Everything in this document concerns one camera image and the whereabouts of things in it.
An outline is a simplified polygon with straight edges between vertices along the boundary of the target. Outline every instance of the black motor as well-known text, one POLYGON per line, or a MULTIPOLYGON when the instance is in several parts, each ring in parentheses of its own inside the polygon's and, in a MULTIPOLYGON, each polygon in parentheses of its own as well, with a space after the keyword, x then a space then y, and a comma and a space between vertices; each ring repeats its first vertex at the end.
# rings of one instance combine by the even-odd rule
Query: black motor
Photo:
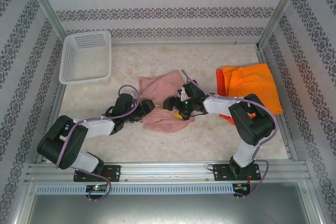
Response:
MULTIPOLYGON (((103 116, 112 117, 126 114, 127 112, 132 110, 132 107, 135 106, 135 99, 130 94, 120 94, 115 102, 114 106, 109 107, 103 116)), ((145 115, 150 113, 155 108, 155 104, 152 100, 143 100, 139 103, 138 107, 135 111, 131 114, 124 116, 120 119, 113 119, 115 123, 114 129, 111 134, 115 134, 116 132, 120 131, 124 127, 125 122, 138 122, 140 121, 145 115)))
POLYGON ((201 112, 201 114, 207 114, 203 102, 209 97, 201 89, 199 89, 192 82, 187 82, 183 85, 185 93, 189 99, 181 101, 179 97, 169 97, 163 102, 163 109, 172 111, 175 107, 179 111, 179 115, 182 120, 189 120, 192 117, 193 111, 201 112))

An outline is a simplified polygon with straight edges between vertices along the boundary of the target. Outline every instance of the yellow object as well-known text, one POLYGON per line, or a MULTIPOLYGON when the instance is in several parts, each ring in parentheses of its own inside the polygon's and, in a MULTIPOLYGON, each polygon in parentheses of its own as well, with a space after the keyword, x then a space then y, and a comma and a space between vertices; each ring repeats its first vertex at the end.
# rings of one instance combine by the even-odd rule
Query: yellow object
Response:
POLYGON ((219 95, 228 97, 244 97, 253 93, 273 114, 283 112, 277 87, 266 63, 218 69, 217 91, 219 95))
POLYGON ((181 116, 178 112, 176 112, 176 113, 174 114, 174 117, 176 117, 177 119, 181 119, 181 120, 183 120, 182 116, 181 116))

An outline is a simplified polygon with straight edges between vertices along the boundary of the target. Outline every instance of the beige floor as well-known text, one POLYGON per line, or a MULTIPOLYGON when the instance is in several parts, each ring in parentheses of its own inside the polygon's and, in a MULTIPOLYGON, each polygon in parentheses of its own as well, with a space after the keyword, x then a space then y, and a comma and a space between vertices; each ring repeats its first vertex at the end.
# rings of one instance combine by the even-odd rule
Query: beige floor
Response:
MULTIPOLYGON (((138 87, 139 76, 185 69, 201 86, 216 92, 216 68, 258 63, 253 45, 115 47, 112 57, 110 83, 68 85, 60 115, 77 119, 99 116, 114 105, 120 86, 138 87)), ((229 160, 239 142, 233 125, 217 114, 208 114, 196 117, 194 123, 173 134, 145 130, 141 123, 126 124, 115 135, 86 140, 82 150, 90 151, 105 162, 214 161, 229 160)), ((257 157, 288 158, 281 134, 265 144, 257 157)))

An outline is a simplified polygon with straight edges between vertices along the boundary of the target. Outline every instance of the metal frame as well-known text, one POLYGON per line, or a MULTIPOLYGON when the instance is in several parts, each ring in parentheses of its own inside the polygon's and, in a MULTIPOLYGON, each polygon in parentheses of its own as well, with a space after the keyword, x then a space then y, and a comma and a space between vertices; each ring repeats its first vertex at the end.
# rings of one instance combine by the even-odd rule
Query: metal frame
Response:
MULTIPOLYGON (((114 186, 130 185, 136 188, 143 185, 183 185, 184 187, 232 185, 233 182, 230 181, 214 181, 213 172, 207 169, 208 164, 220 163, 225 162, 108 163, 108 165, 121 166, 120 181, 113 183, 114 186)), ((269 163, 270 168, 264 183, 298 183, 310 223, 325 223, 305 161, 279 159, 269 163)), ((259 163, 259 167, 263 174, 266 164, 259 163)), ((27 223, 37 189, 41 185, 57 185, 62 190, 66 190, 74 185, 95 184, 75 183, 72 180, 73 173, 74 170, 71 168, 55 169, 54 164, 30 164, 11 224, 27 223)))
POLYGON ((47 18, 53 26, 53 29, 56 31, 58 37, 64 41, 67 36, 67 32, 65 31, 62 22, 59 20, 53 6, 51 5, 49 0, 37 0, 45 12, 47 18))
MULTIPOLYGON (((55 102, 54 105, 52 106, 51 113, 50 113, 50 118, 48 121, 47 125, 47 130, 50 129, 50 127, 55 123, 55 121, 58 118, 59 111, 61 109, 62 101, 63 101, 63 96, 65 93, 66 85, 60 83, 58 86, 58 90, 55 96, 55 102)), ((44 160, 44 157, 40 154, 38 154, 36 163, 41 164, 44 160)))
POLYGON ((281 15, 287 8, 290 0, 280 0, 277 7, 275 8, 271 18, 269 19, 269 22, 267 23, 264 31, 262 32, 262 35, 257 43, 258 48, 263 48, 265 44, 267 43, 269 37, 271 36, 274 28, 276 27, 278 20, 280 19, 281 15))
MULTIPOLYGON (((259 62, 260 63, 266 63, 266 58, 265 58, 264 52, 261 49, 258 49, 257 47, 255 49, 256 49, 256 54, 257 54, 259 62)), ((284 141, 285 148, 286 148, 286 151, 287 151, 287 154, 288 154, 288 158, 293 160, 293 161, 298 161, 299 157, 296 153, 293 140, 290 136, 285 116, 283 114, 281 114, 281 115, 277 115, 276 117, 277 117, 277 120, 278 120, 279 129, 280 129, 280 132, 281 132, 281 135, 282 135, 282 139, 284 141)))

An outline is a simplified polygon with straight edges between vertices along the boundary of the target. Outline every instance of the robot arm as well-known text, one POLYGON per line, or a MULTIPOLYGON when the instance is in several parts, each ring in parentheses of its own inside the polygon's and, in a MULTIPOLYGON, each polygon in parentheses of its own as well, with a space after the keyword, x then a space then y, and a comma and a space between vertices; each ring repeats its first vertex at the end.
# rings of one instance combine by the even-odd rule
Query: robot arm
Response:
MULTIPOLYGON (((56 164, 65 137, 75 123, 76 121, 66 115, 60 116, 38 144, 37 152, 56 164)), ((84 140, 94 136, 110 135, 113 128, 114 122, 103 118, 98 121, 86 121, 78 125, 69 139, 59 167, 61 169, 72 167, 99 174, 98 166, 101 160, 91 153, 80 151, 80 149, 84 140)))
POLYGON ((87 119, 75 126, 79 120, 62 115, 42 138, 37 146, 37 152, 54 164, 57 164, 60 159, 59 168, 61 169, 72 167, 101 175, 104 162, 91 153, 80 151, 82 144, 88 138, 115 134, 123 128, 124 122, 139 121, 155 108, 151 100, 143 100, 132 109, 133 105, 134 98, 122 93, 115 105, 108 108, 100 118, 87 119))
POLYGON ((236 177, 243 174, 244 168, 254 162, 261 144, 276 128, 275 119, 265 111, 262 102, 255 94, 244 98, 205 94, 194 80, 183 85, 179 93, 181 98, 168 98, 163 107, 168 110, 176 107, 178 116, 184 120, 188 120, 193 111, 232 117, 242 140, 230 159, 230 170, 236 177))
MULTIPOLYGON (((173 107, 176 107, 179 110, 179 116, 184 120, 188 120, 193 111, 231 116, 242 139, 237 152, 230 159, 230 170, 238 178, 240 174, 244 173, 244 168, 254 162, 256 152, 275 129, 276 122, 265 110, 254 105, 262 105, 262 102, 254 94, 250 94, 244 99, 232 99, 220 95, 210 96, 193 82, 187 82, 181 90, 184 96, 187 96, 186 100, 168 98, 164 102, 163 108, 172 110, 173 107)), ((64 148, 65 137, 68 136, 70 130, 76 124, 76 120, 65 115, 60 116, 40 141, 37 152, 54 164, 57 164, 60 158, 59 167, 61 169, 72 167, 101 175, 104 162, 91 153, 81 152, 82 144, 88 138, 118 132, 123 128, 125 121, 136 122, 155 107, 152 101, 144 100, 134 112, 121 119, 120 115, 129 112, 133 104, 133 97, 128 94, 121 94, 115 106, 106 111, 105 117, 94 121, 84 120, 73 129, 72 134, 68 137, 64 153, 62 153, 62 149, 64 148)))

